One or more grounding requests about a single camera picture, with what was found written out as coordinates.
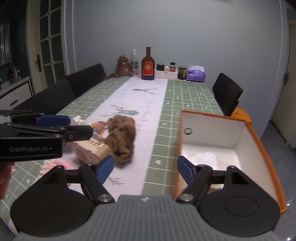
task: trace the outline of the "brown ceramic teapot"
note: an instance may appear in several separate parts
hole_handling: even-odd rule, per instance
[[[131,64],[128,62],[128,58],[124,55],[120,56],[116,65],[116,76],[133,76],[133,70]]]

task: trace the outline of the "clear plastic bottle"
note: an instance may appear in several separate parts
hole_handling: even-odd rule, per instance
[[[133,54],[131,57],[131,66],[133,69],[133,76],[138,75],[138,59],[136,55],[136,50],[133,49]]]

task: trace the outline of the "gray tile floor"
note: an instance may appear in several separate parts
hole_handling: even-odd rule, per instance
[[[290,152],[276,129],[268,123],[261,141],[280,179],[288,210],[280,217],[275,233],[282,241],[296,241],[296,152]],[[10,241],[13,234],[0,219],[0,240]]]

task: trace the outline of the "dining table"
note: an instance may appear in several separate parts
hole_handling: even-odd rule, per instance
[[[118,114],[135,120],[133,158],[128,163],[115,164],[104,183],[117,199],[121,194],[171,194],[181,110],[223,114],[205,83],[158,78],[146,81],[138,77],[104,80],[58,114],[71,119],[78,117],[86,123],[107,121]],[[69,150],[65,150],[62,159],[69,162],[72,169],[81,165],[75,153]],[[0,217],[9,227],[12,203],[40,178],[45,161],[48,162],[21,161],[13,166],[6,197],[0,204]],[[79,184],[71,184],[70,188],[81,192]]]

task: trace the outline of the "drawer handle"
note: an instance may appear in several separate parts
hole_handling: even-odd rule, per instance
[[[10,106],[14,105],[16,102],[18,102],[18,100],[13,101]]]

